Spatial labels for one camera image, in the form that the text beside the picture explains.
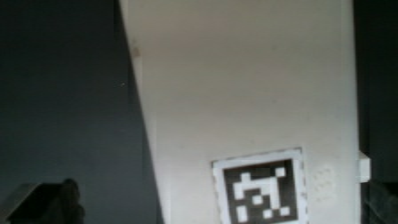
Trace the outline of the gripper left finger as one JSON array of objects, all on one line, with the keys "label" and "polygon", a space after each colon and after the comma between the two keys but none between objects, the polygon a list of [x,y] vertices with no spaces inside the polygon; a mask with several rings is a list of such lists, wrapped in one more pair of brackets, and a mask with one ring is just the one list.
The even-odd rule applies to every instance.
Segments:
[{"label": "gripper left finger", "polygon": [[84,224],[80,189],[73,179],[18,186],[0,204],[0,224]]}]

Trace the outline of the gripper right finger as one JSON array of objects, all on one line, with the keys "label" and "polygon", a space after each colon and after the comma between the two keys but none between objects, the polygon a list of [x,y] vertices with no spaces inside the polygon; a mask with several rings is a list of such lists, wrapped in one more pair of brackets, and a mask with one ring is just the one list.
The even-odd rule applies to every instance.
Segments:
[{"label": "gripper right finger", "polygon": [[361,224],[398,224],[398,182],[364,184]]}]

